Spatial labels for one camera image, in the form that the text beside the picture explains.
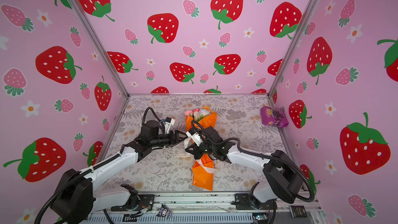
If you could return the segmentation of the clear ribbon strip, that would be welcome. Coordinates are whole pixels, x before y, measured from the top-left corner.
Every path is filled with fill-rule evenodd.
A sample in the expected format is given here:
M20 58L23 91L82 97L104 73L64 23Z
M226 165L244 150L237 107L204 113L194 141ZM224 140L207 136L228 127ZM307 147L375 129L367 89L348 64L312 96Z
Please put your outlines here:
M181 143L181 142L184 143L185 139L187 138L186 133L183 133L183 132L178 131L178 130L176 130L175 132L177 133L177 137L180 139L180 141L178 143ZM197 146L192 141L189 141L188 147L185 147L185 145L184 145L184 148L188 149L189 151L192 148L193 154L191 154L191 153L189 154L187 151L184 151L184 154L176 153L175 155L178 156L178 157L182 157L182 158L193 157L195 159L195 162L197 162L207 173L214 174L218 170L218 168L214 168L214 167L210 167L209 168L209 167L206 167L203 164L203 162L201 160L201 157L203 155L199 151L195 151L194 150L195 148L199 148L199 146Z

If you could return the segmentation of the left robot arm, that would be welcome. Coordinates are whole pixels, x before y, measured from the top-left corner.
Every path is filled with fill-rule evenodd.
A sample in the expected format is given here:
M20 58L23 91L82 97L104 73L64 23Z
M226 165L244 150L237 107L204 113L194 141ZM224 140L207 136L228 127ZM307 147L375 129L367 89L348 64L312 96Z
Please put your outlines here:
M138 191L129 184L103 191L98 187L124 168L143 160L153 150L174 147L188 139L186 133L171 130L174 122L171 118L147 121L140 134L122 145L115 155L81 171L70 169L65 172L34 222L39 224L48 208L61 217L60 223L68 224L79 224L92 213L112 207L139 212L146 209Z

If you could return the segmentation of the white blue fake rose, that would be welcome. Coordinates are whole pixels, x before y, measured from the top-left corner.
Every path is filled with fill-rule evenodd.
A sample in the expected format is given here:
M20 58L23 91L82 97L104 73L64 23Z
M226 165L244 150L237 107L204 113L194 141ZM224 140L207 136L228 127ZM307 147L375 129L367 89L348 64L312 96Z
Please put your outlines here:
M204 118L204 117L206 117L206 116L208 116L210 114L211 114L211 112L209 110L207 110L207 109L204 109L204 108L200 109L200 111L199 111L200 118Z

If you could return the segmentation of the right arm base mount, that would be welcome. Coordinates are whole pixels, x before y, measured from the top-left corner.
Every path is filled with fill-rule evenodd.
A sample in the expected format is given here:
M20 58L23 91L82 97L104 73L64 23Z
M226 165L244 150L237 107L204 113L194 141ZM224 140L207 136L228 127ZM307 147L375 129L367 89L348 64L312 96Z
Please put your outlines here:
M276 195L267 183L257 182L249 192L234 195L237 210L277 210Z

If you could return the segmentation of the pale pink fake rose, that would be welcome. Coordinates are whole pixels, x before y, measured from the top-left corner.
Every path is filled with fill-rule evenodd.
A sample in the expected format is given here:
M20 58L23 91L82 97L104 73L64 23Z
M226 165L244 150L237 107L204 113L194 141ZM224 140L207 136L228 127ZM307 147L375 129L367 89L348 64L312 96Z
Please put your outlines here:
M185 115L189 116L189 117L193 117L193 111L186 111Z

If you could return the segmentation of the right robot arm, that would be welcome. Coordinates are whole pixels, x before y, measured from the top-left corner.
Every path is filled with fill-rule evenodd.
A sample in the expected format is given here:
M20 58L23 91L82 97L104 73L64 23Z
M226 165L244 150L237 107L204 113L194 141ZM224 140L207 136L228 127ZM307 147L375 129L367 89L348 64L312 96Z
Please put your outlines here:
M212 155L219 161L238 164L262 172L266 184L256 183L248 194L249 206L262 208L266 202L280 199L294 203L296 199L304 202L315 200L315 191L309 179L299 167L281 150L274 153L259 153L241 147L238 138L222 139L218 132L209 127L193 126L186 132L185 151L194 156L197 162L203 155Z

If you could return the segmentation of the orange wrapping paper sheet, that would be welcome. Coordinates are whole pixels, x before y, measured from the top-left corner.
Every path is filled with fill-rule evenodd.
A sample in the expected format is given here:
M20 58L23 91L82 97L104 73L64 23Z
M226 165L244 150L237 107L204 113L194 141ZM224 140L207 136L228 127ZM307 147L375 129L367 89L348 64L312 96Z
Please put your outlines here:
M197 122L204 128L214 128L217 121L217 113L212 111L207 106L202 108L209 110L211 114L201 118L201 120ZM191 121L193 121L193 117L186 116L186 131L189 131L192 128ZM201 160L206 167L214 167L214 162L210 159L209 155L203 155ZM213 174L207 173L197 162L195 162L194 166L192 167L192 172L194 186L212 191Z

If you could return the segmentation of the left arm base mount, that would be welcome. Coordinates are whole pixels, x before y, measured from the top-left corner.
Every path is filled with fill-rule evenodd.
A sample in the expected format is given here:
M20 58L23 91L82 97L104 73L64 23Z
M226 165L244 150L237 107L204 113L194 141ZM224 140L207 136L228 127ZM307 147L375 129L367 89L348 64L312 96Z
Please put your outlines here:
M139 194L138 191L128 184L120 185L122 188L127 189L130 193L129 199L125 205L113 206L111 210L113 212L122 211L151 211L154 204L155 195Z

